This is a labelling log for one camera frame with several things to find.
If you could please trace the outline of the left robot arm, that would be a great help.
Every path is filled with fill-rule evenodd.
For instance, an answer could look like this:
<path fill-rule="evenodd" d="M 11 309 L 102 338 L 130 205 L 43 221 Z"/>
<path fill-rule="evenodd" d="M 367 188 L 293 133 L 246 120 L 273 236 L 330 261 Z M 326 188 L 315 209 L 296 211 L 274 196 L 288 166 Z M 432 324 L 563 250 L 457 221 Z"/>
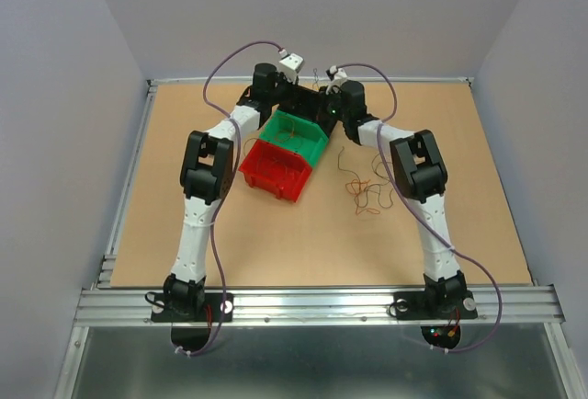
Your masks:
<path fill-rule="evenodd" d="M 193 322 L 203 313 L 209 233 L 232 186 L 241 137 L 261 128 L 272 108 L 295 90 L 302 65 L 303 60 L 294 54 L 276 66 L 257 64 L 252 84 L 234 109 L 221 109 L 223 120 L 188 136 L 180 171 L 185 197 L 183 226 L 175 262 L 164 281 L 161 305 L 172 321 Z"/>

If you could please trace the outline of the black plastic bin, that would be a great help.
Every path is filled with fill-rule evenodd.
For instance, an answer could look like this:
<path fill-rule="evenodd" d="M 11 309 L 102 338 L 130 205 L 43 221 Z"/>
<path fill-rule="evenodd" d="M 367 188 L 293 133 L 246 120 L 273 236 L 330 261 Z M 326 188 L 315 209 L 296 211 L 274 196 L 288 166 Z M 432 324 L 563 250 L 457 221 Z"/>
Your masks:
<path fill-rule="evenodd" d="M 337 118 L 327 111 L 326 87 L 318 91 L 304 86 L 297 86 L 294 95 L 283 101 L 278 110 L 295 117 L 316 123 L 325 135 L 330 138 L 337 124 Z"/>

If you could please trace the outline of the green plastic bin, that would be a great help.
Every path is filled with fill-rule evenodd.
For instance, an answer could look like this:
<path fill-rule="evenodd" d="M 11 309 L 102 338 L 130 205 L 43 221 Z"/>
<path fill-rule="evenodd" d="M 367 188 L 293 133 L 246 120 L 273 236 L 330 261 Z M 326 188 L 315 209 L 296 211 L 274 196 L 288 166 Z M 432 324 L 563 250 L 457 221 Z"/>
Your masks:
<path fill-rule="evenodd" d="M 318 165 L 329 138 L 313 122 L 276 110 L 258 138 L 298 154 L 314 168 Z"/>

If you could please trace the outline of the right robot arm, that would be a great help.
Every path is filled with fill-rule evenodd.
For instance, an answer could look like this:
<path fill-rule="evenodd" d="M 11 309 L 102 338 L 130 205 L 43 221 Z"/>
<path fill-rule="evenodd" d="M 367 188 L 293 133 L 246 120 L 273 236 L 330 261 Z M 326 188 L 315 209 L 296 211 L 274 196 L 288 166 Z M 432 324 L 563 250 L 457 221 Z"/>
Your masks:
<path fill-rule="evenodd" d="M 406 131 L 368 113 L 364 86 L 341 81 L 319 89 L 322 108 L 343 124 L 345 135 L 360 146 L 389 153 L 399 198 L 417 222 L 424 257 L 424 288 L 400 291 L 390 315 L 401 321 L 474 319 L 476 303 L 456 259 L 445 215 L 447 169 L 429 130 Z"/>

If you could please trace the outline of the red plastic bin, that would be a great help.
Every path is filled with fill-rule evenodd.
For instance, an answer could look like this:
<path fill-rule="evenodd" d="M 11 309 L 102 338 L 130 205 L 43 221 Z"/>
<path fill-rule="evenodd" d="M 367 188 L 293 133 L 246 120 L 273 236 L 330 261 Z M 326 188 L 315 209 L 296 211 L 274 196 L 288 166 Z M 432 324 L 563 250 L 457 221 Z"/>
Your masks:
<path fill-rule="evenodd" d="M 297 202 L 312 167 L 301 155 L 258 139 L 242 160 L 239 171 L 249 187 L 262 189 L 278 200 Z"/>

